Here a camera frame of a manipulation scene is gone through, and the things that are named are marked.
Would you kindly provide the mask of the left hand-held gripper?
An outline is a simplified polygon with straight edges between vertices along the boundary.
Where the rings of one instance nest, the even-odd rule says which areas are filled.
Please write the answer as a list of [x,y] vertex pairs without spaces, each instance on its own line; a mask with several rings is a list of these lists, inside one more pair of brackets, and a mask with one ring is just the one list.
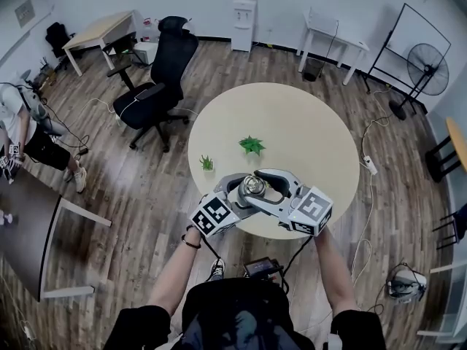
[[245,182],[249,176],[249,173],[224,176],[213,191],[201,199],[198,207],[189,216],[189,220],[202,236],[208,238],[224,233],[240,222],[240,219],[247,219],[260,211],[254,206],[243,206],[238,202],[233,202],[232,210],[228,201],[228,194],[234,190],[239,197],[254,195]]

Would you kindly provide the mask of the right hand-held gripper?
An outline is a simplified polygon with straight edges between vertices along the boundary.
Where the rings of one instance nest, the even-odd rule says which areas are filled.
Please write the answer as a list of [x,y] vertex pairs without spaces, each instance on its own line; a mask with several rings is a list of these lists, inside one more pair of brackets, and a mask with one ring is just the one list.
[[298,177],[289,171],[276,168],[260,168],[254,175],[266,181],[281,197],[270,201],[256,195],[248,195],[247,202],[269,216],[279,219],[279,226],[289,231],[316,237],[327,225],[332,215],[333,201],[317,187],[302,185]]

